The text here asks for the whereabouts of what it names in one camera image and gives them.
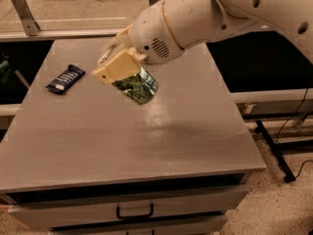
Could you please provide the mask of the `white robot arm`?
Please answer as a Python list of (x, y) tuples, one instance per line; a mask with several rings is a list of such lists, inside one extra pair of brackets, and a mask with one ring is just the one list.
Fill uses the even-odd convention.
[(93, 74), (105, 84), (165, 64), (201, 42), (262, 26), (280, 33), (313, 62), (313, 0), (160, 0), (103, 48)]

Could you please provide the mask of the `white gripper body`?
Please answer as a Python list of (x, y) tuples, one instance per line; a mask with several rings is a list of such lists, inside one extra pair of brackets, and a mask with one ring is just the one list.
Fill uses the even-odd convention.
[(160, 65), (179, 58), (184, 49), (177, 43), (159, 1), (144, 10), (131, 26), (129, 37), (133, 46), (147, 56), (145, 62)]

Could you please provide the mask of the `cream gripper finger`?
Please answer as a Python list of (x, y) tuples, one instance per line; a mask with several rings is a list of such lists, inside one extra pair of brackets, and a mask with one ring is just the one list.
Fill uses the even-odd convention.
[(98, 65), (104, 63), (112, 55), (113, 51), (119, 47), (129, 48), (132, 46), (129, 37), (131, 27), (132, 25), (130, 24), (102, 47), (101, 55), (97, 61)]
[(92, 74), (105, 84), (114, 83), (139, 73), (143, 59), (144, 55), (135, 48), (120, 51), (107, 50)]

